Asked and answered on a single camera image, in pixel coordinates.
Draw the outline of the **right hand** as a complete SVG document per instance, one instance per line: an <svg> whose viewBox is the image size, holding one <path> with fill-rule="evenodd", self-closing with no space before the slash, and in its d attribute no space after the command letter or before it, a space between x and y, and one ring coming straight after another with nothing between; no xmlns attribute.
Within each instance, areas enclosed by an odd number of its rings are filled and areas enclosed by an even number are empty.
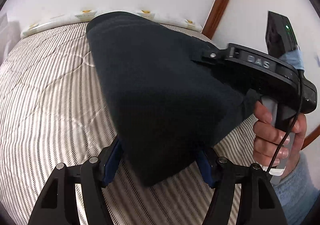
<svg viewBox="0 0 320 225"><path fill-rule="evenodd" d="M271 125L272 114L259 101L255 103L254 115L258 119L254 126L255 139L253 142L253 159L264 166L268 166L272 160L273 154L276 152L277 145L285 136L285 132L276 129ZM302 149L305 134L307 130L306 116L299 114L292 132L295 134L291 150L281 148L274 161L274 165L280 163L282 159L286 159L286 169L281 179L288 176L297 166L300 159L300 151Z"/></svg>

